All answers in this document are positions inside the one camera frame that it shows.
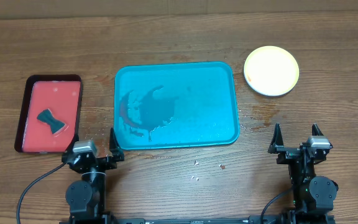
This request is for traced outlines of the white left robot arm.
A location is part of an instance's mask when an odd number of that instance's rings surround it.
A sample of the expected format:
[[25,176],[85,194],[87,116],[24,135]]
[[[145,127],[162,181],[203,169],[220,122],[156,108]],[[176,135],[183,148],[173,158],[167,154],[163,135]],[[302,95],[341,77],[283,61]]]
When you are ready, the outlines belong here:
[[69,148],[62,155],[62,162],[81,175],[65,193],[70,207],[69,223],[117,223],[111,212],[106,211],[106,171],[117,168],[124,160],[124,153],[118,145],[113,129],[109,134],[110,156],[98,157],[98,150],[92,140],[80,141],[73,138]]

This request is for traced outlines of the green and orange sponge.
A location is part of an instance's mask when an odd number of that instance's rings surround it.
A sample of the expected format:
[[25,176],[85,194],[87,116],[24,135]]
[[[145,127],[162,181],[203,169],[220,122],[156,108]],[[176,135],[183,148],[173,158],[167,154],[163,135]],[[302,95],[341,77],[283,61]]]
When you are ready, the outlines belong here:
[[65,123],[54,118],[52,112],[49,109],[43,110],[37,116],[37,119],[50,127],[52,134],[57,134],[65,127]]

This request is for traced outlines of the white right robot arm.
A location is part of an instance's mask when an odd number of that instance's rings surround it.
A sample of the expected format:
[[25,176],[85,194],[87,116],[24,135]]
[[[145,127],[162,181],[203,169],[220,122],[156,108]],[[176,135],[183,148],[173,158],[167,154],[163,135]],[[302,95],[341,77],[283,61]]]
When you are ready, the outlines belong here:
[[334,217],[328,213],[334,208],[334,200],[339,190],[338,184],[325,177],[317,176],[314,166],[326,160],[333,148],[317,124],[312,125],[312,135],[298,147],[286,147],[283,143],[280,125],[275,125],[268,153],[277,154],[277,164],[288,166],[291,179],[290,189],[280,193],[264,207],[260,222],[268,207],[282,196],[293,194],[293,208],[284,210],[273,223],[334,223]]

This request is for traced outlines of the yellow-green plate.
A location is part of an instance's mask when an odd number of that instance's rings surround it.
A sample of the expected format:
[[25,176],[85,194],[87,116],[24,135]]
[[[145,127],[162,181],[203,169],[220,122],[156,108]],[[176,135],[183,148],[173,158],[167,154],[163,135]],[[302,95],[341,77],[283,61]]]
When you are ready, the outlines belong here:
[[246,82],[261,95],[285,95],[295,87],[299,76],[298,62],[290,52],[280,47],[259,47],[244,62]]

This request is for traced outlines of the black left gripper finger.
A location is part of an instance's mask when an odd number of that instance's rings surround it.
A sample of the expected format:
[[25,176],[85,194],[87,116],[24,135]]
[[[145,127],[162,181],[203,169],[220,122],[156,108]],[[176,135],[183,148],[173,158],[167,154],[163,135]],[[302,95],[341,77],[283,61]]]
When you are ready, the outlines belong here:
[[115,161],[123,161],[124,160],[124,152],[118,144],[116,134],[114,132],[114,128],[111,128],[110,133],[109,133],[109,150],[110,150],[112,157]]
[[69,143],[68,147],[65,149],[64,153],[69,153],[73,150],[74,144],[79,141],[79,135],[78,134],[74,134],[73,135],[73,139],[71,140],[71,142]]

